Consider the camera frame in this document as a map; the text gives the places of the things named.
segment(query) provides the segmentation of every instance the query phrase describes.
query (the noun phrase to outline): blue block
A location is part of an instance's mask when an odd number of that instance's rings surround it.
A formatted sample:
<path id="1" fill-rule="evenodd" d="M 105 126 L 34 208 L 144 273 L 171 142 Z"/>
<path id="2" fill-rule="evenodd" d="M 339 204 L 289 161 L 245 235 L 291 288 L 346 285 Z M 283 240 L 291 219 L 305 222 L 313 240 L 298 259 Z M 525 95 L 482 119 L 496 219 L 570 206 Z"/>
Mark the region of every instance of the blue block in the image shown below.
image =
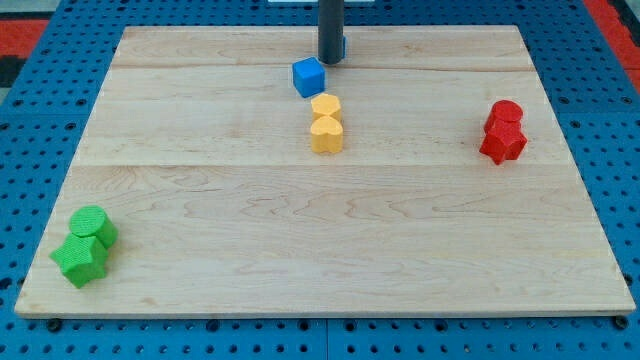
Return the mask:
<path id="1" fill-rule="evenodd" d="M 300 60 L 292 68 L 293 86 L 300 96 L 307 98 L 324 91 L 324 68 L 316 58 Z"/>

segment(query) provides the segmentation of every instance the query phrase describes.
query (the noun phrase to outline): wood grain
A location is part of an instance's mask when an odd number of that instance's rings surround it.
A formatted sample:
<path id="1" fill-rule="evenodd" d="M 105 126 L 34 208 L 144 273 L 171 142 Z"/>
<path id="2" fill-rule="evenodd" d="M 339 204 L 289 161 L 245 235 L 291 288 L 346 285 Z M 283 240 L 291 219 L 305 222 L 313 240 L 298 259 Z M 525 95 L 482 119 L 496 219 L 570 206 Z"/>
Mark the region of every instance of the wood grain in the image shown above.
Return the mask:
<path id="1" fill-rule="evenodd" d="M 624 314 L 633 299 L 515 27 L 346 28 L 344 150 L 290 85 L 313 28 L 128 28 L 36 253 L 25 317 Z M 529 144 L 478 152 L 491 104 Z M 82 290 L 48 254 L 96 203 L 121 238 Z"/>

